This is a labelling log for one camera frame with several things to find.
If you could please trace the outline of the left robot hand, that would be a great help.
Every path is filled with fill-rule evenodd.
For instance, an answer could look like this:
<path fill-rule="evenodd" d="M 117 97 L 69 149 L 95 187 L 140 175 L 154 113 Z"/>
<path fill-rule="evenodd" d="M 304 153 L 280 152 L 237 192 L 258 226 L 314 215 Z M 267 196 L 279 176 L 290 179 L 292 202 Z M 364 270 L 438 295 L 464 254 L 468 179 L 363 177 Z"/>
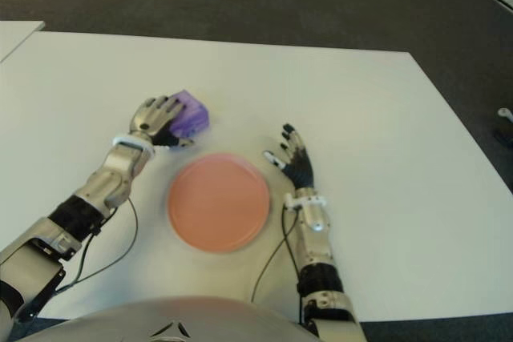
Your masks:
<path fill-rule="evenodd" d="M 180 138 L 171 132 L 173 121 L 185 105 L 176 97 L 160 96 L 143 102 L 133 115 L 129 133 L 158 147 L 190 147 L 191 139 Z"/>

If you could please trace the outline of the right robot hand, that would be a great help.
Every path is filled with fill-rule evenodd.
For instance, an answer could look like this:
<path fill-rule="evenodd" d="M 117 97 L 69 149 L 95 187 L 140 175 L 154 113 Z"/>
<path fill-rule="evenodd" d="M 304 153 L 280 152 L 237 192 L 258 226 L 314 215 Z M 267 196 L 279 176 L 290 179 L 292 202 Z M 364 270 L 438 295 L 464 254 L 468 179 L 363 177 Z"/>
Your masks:
<path fill-rule="evenodd" d="M 284 161 L 269 150 L 263 151 L 264 157 L 289 179 L 296 190 L 314 188 L 313 166 L 301 136 L 289 123 L 282 129 L 281 136 L 285 142 L 280 147 L 288 160 Z"/>

